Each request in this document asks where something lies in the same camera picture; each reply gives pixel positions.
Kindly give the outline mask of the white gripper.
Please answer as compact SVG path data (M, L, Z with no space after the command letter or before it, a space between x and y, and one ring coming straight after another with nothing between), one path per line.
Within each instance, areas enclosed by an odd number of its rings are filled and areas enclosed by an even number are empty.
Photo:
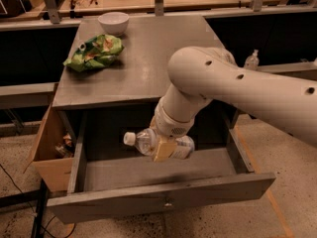
M154 161L163 162L167 160L177 146L173 138L186 135L193 123L194 118L191 116L187 104L176 100L168 100L166 97L161 98L156 107L155 116L150 123L150 128L157 129L161 135L155 151Z

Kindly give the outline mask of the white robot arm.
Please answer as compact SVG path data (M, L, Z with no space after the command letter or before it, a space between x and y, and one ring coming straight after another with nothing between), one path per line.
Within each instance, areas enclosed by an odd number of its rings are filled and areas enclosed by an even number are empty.
M238 67L222 48L186 47L167 64L170 87L151 127L158 133L156 162L171 157L176 140L213 100L230 104L291 136L317 146L317 82Z

